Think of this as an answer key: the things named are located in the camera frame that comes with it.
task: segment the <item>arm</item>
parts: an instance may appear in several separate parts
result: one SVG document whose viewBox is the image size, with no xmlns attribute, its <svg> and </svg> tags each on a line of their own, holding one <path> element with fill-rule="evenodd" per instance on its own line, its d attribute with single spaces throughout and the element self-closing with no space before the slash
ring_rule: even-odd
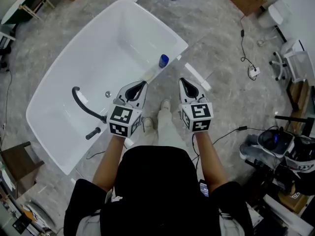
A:
<svg viewBox="0 0 315 236">
<path fill-rule="evenodd" d="M 108 192 L 114 187 L 119 160 L 125 138 L 113 136 L 95 174 L 92 183 Z"/>
<path fill-rule="evenodd" d="M 226 173 L 212 145 L 208 132 L 198 132 L 195 135 L 200 153 L 202 172 L 209 193 L 212 193 L 216 188 L 228 182 Z"/>
</svg>

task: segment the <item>bathtub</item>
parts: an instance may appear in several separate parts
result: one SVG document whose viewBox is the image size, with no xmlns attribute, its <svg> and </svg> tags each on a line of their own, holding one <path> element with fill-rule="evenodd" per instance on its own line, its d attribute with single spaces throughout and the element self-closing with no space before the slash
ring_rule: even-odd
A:
<svg viewBox="0 0 315 236">
<path fill-rule="evenodd" d="M 150 12 L 131 0 L 118 0 L 90 21 L 56 58 L 27 108 L 28 124 L 68 175 L 107 129 L 76 104 L 72 88 L 80 87 L 86 106 L 105 115 L 123 86 L 139 80 L 150 83 L 161 72 L 162 54 L 170 63 L 187 47 Z M 86 140 L 96 127 L 101 133 Z"/>
</svg>

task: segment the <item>gray marble floor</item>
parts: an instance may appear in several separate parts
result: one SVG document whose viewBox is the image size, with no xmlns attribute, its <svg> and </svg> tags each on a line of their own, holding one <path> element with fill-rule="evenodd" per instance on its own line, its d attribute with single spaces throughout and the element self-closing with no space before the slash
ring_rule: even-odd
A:
<svg viewBox="0 0 315 236">
<path fill-rule="evenodd" d="M 56 9 L 43 7 L 39 12 L 45 20 L 30 20 L 17 29 L 17 41 L 12 45 L 8 62 L 13 76 L 8 93 L 6 137 L 2 149 L 31 141 L 35 154 L 45 162 L 37 184 L 20 197 L 19 202 L 37 201 L 56 222 L 63 226 L 65 209 L 69 203 L 73 180 L 91 180 L 101 155 L 90 160 L 84 156 L 76 168 L 66 176 L 41 147 L 26 121 L 26 108 L 44 74 L 67 43 L 93 17 L 116 0 L 51 0 Z M 215 118 L 209 134 L 212 140 L 238 126 L 268 128 L 275 124 L 275 112 L 289 114 L 291 106 L 285 92 L 286 81 L 276 82 L 275 71 L 268 64 L 272 53 L 281 46 L 275 39 L 262 47 L 256 42 L 270 30 L 257 24 L 256 16 L 245 17 L 244 49 L 261 70 L 256 81 L 247 77 L 247 62 L 241 62 L 240 18 L 243 14 L 230 0 L 139 0 L 145 9 L 160 18 L 188 44 L 180 60 L 170 66 L 149 85 L 145 113 L 156 120 L 159 104 L 169 98 L 172 103 L 173 122 L 186 141 L 188 153 L 194 152 L 189 134 L 178 111 L 178 79 L 197 79 L 185 68 L 189 63 L 212 87 L 207 96 L 213 103 Z M 0 122 L 4 122 L 5 95 L 10 75 L 0 74 Z M 230 180 L 246 181 L 253 169 L 239 158 L 238 146 L 254 130 L 234 132 L 216 143 L 215 148 L 229 174 Z M 87 152 L 89 155 L 106 150 L 109 136 L 103 135 Z M 202 171 L 198 168 L 198 177 Z"/>
</svg>

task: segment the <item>black faucet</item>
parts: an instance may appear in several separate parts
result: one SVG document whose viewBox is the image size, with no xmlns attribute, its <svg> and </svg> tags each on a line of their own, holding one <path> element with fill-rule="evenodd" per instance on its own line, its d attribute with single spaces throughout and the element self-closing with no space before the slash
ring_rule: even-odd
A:
<svg viewBox="0 0 315 236">
<path fill-rule="evenodd" d="M 98 119 L 100 119 L 103 123 L 106 124 L 106 119 L 107 119 L 107 116 L 101 116 L 97 113 L 95 113 L 94 111 L 88 109 L 79 99 L 78 95 L 77 95 L 77 91 L 79 91 L 80 88 L 79 87 L 73 87 L 72 88 L 72 96 L 75 100 L 75 102 L 79 105 L 80 108 L 82 108 L 83 111 L 85 111 L 86 113 L 88 113 L 89 115 L 91 116 L 94 116 Z M 93 130 L 90 134 L 86 135 L 85 138 L 87 140 L 91 139 L 94 135 L 100 133 L 100 128 L 97 127 L 95 130 Z"/>
<path fill-rule="evenodd" d="M 106 119 L 107 116 L 101 116 L 97 113 L 95 113 L 94 111 L 88 109 L 79 99 L 78 95 L 77 95 L 77 91 L 79 91 L 80 88 L 79 87 L 73 87 L 72 89 L 72 96 L 75 100 L 75 102 L 79 105 L 80 108 L 82 108 L 83 111 L 87 112 L 89 115 L 96 117 L 97 119 L 100 119 L 103 123 L 106 124 Z"/>
</svg>

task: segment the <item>white chair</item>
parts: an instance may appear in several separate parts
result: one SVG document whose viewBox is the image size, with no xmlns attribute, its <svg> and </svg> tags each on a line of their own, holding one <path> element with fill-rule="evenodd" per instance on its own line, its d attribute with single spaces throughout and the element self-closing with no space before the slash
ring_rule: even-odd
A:
<svg viewBox="0 0 315 236">
<path fill-rule="evenodd" d="M 280 74 L 278 77 L 276 77 L 276 81 L 280 80 L 281 78 L 286 78 L 286 71 L 284 68 L 289 67 L 293 83 L 307 79 L 309 85 L 314 85 L 315 73 L 310 56 L 308 52 L 300 51 L 299 48 L 295 48 L 294 45 L 286 50 L 282 49 L 281 53 L 284 61 L 278 52 L 273 53 L 275 56 L 277 56 L 279 61 L 273 60 L 269 63 L 271 65 L 278 65 L 280 67 Z"/>
</svg>

